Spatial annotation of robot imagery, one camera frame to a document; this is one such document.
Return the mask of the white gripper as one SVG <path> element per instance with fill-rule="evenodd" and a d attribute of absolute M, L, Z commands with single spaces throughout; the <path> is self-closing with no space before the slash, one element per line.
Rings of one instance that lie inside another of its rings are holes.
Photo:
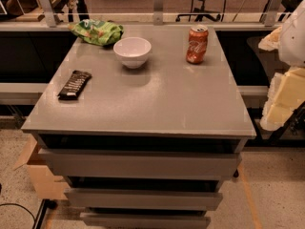
<path fill-rule="evenodd" d="M 282 62 L 298 66 L 285 73 L 275 73 L 270 83 L 260 126 L 266 131 L 276 131 L 305 101 L 305 0 L 282 27 L 261 39 L 258 47 L 268 52 L 278 49 Z"/>

